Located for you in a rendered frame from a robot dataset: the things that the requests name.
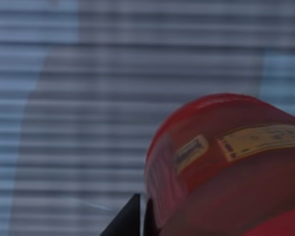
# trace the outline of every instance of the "black object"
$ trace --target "black object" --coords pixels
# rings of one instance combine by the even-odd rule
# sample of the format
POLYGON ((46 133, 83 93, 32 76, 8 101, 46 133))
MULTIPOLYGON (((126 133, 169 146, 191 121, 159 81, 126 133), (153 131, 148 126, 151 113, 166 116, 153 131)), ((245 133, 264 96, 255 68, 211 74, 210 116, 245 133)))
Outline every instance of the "black object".
POLYGON ((140 194, 134 194, 100 236, 140 236, 140 194))

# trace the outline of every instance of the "yellow label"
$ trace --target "yellow label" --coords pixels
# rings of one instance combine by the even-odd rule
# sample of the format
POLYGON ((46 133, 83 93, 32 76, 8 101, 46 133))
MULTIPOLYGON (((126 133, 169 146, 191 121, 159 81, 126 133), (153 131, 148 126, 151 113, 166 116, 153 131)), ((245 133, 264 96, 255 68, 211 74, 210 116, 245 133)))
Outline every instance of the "yellow label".
POLYGON ((199 135, 184 145, 175 156, 177 171, 180 173, 193 161, 201 157, 208 150, 206 139, 199 135))
POLYGON ((295 125, 272 124, 243 128, 218 138, 228 161, 262 151, 295 147, 295 125))

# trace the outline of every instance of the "red container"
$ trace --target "red container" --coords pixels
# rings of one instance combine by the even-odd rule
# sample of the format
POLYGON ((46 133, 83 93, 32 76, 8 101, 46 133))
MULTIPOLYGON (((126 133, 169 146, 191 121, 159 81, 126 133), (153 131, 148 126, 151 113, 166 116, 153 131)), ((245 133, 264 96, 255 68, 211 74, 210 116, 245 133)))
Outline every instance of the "red container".
POLYGON ((261 236, 295 209, 295 117, 246 95, 190 102, 153 138, 145 184, 161 236, 261 236))

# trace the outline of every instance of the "bottle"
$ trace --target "bottle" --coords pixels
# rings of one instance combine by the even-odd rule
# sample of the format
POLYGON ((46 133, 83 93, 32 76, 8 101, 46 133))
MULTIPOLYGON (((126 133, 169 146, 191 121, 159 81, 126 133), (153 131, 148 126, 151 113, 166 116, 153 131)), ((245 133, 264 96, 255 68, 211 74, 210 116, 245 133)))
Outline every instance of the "bottle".
POLYGON ((189 102, 156 132, 145 188, 146 236, 295 236, 295 117, 242 94, 189 102))

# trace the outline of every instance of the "shutter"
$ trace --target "shutter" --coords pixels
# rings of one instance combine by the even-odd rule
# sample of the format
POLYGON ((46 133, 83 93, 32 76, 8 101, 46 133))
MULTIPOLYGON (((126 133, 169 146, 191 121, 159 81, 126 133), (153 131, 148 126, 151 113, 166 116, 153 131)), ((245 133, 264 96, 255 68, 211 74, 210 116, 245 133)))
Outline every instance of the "shutter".
POLYGON ((295 1, 0 0, 0 236, 99 235, 160 122, 226 91, 295 114, 295 1))

